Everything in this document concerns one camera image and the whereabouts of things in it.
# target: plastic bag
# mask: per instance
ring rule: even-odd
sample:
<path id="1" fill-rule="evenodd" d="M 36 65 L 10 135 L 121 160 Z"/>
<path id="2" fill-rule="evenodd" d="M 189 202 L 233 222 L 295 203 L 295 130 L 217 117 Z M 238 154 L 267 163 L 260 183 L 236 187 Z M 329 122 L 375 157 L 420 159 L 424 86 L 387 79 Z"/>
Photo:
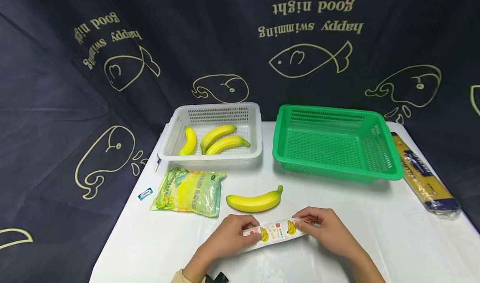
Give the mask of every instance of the plastic bag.
<path id="1" fill-rule="evenodd" d="M 220 210 L 220 182 L 226 176 L 224 172 L 192 172 L 170 167 L 150 210 L 192 211 L 216 217 Z"/>
<path id="2" fill-rule="evenodd" d="M 304 232 L 301 232 L 295 227 L 296 220 L 299 220 L 299 218 L 279 220 L 278 222 L 273 222 L 252 229 L 244 230 L 243 236 L 248 236 L 250 234 L 258 232 L 262 234 L 262 239 L 260 239 L 260 241 L 257 241 L 253 245 L 250 245 L 242 252 L 245 253 L 251 250 L 255 250 L 257 248 L 262 248 L 267 245 L 274 245 L 305 235 Z"/>

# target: snack package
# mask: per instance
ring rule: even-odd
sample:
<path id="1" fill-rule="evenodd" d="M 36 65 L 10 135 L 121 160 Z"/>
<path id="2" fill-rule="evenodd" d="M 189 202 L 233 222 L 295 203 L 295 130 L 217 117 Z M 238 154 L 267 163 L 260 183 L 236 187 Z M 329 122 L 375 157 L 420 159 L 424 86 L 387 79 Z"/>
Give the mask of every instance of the snack package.
<path id="1" fill-rule="evenodd" d="M 404 178 L 423 206 L 441 218 L 458 218 L 461 207 L 457 200 L 397 133 L 392 132 L 392 137 L 400 154 Z"/>
<path id="2" fill-rule="evenodd" d="M 286 220 L 279 220 L 278 222 L 269 223 L 252 229 L 244 230 L 243 236 L 248 236 L 252 233 L 259 232 L 262 234 L 262 239 L 242 252 L 248 252 L 257 248 L 262 248 L 267 245 L 273 245 L 280 242 L 292 240 L 305 235 L 305 233 L 295 228 L 295 221 L 298 218 L 289 218 Z"/>
<path id="3" fill-rule="evenodd" d="M 220 182 L 226 176 L 224 172 L 191 172 L 170 167 L 150 210 L 193 211 L 216 217 L 220 206 Z"/>

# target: spaghetti package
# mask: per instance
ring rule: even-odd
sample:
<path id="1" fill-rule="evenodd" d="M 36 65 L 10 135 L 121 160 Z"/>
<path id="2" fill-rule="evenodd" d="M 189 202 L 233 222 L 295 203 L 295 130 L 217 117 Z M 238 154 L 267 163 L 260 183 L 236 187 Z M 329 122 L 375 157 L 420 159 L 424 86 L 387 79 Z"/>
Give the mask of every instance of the spaghetti package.
<path id="1" fill-rule="evenodd" d="M 439 217 L 458 218 L 461 207 L 457 200 L 397 133 L 392 132 L 392 136 L 400 154 L 404 178 L 423 206 Z"/>
<path id="2" fill-rule="evenodd" d="M 170 167 L 150 210 L 192 211 L 216 217 L 220 210 L 220 182 L 226 176 L 224 172 L 192 172 Z"/>
<path id="3" fill-rule="evenodd" d="M 268 223 L 266 225 L 244 230 L 243 236 L 248 236 L 250 234 L 258 232 L 262 234 L 262 239 L 260 239 L 260 241 L 257 241 L 253 245 L 250 245 L 242 252 L 248 252 L 257 248 L 262 248 L 267 245 L 277 244 L 305 235 L 304 232 L 297 230 L 297 228 L 295 227 L 296 220 L 299 219 L 289 218 L 286 220 L 279 220 L 278 222 Z"/>

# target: white table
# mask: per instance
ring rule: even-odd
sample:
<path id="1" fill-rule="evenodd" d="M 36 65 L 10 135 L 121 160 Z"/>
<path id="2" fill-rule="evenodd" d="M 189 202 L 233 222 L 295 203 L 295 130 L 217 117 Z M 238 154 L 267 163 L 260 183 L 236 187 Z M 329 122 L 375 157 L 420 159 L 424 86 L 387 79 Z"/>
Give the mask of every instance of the white table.
<path id="1" fill-rule="evenodd" d="M 403 126 L 392 131 L 424 161 Z M 468 219 L 440 220 L 428 213 L 404 180 L 333 183 L 285 172 L 272 157 L 274 122 L 263 122 L 262 163 L 252 172 L 231 170 L 222 182 L 220 216 L 150 211 L 168 167 L 157 168 L 152 152 L 92 272 L 92 283 L 170 282 L 196 248 L 230 213 L 226 195 L 259 195 L 284 186 L 280 204 L 255 214 L 260 223 L 290 217 L 306 206 L 334 208 L 355 238 L 370 253 L 386 282 L 480 282 L 480 236 Z M 153 195 L 138 195 L 151 187 Z M 222 271 L 230 282 L 348 282 L 342 260 L 309 237 L 272 245 L 218 261 L 209 274 Z"/>

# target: fish drawing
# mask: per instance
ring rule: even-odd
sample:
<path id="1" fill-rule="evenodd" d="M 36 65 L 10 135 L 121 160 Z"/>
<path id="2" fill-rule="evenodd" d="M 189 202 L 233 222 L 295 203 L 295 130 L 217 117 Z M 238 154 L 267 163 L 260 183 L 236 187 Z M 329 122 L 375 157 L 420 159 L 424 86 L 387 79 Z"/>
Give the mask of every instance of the fish drawing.
<path id="1" fill-rule="evenodd" d="M 105 181 L 105 174 L 117 172 L 122 169 L 132 158 L 130 163 L 133 175 L 140 174 L 140 166 L 136 161 L 140 160 L 143 151 L 135 151 L 135 136 L 132 131 L 121 125 L 114 125 L 103 132 L 84 154 L 75 170 L 76 184 L 87 191 L 82 197 L 85 200 L 95 198 L 98 188 Z M 140 160 L 145 165 L 148 159 Z M 98 165 L 97 170 L 91 171 L 92 165 Z"/>
<path id="2" fill-rule="evenodd" d="M 19 245 L 24 244 L 27 242 L 33 242 L 33 238 L 29 232 L 17 229 L 17 228 L 9 228 L 0 230 L 1 238 L 0 240 L 7 240 L 9 242 L 0 243 L 0 249 L 7 248 L 12 245 Z"/>
<path id="3" fill-rule="evenodd" d="M 348 57 L 352 52 L 353 46 L 350 41 L 345 42 L 335 54 L 315 44 L 300 43 L 277 53 L 268 64 L 286 78 L 309 75 L 330 61 L 335 64 L 337 73 L 341 73 L 348 68 L 350 64 Z"/>
<path id="4" fill-rule="evenodd" d="M 110 82 L 111 87 L 117 91 L 123 91 L 130 86 L 142 74 L 145 66 L 156 76 L 160 76 L 160 67 L 153 61 L 150 53 L 138 46 L 138 56 L 112 56 L 103 64 L 103 71 Z"/>
<path id="5" fill-rule="evenodd" d="M 480 116 L 480 85 L 470 87 L 470 103 L 475 112 Z"/>
<path id="6" fill-rule="evenodd" d="M 367 89 L 365 96 L 385 97 L 396 107 L 383 115 L 385 118 L 397 116 L 395 122 L 404 124 L 410 118 L 410 107 L 423 108 L 432 102 L 442 81 L 442 72 L 433 65 L 414 65 L 403 68 L 385 78 L 375 89 Z"/>
<path id="7" fill-rule="evenodd" d="M 211 74 L 193 82 L 193 96 L 207 99 L 212 96 L 221 103 L 241 103 L 250 94 L 247 82 L 236 74 Z"/>

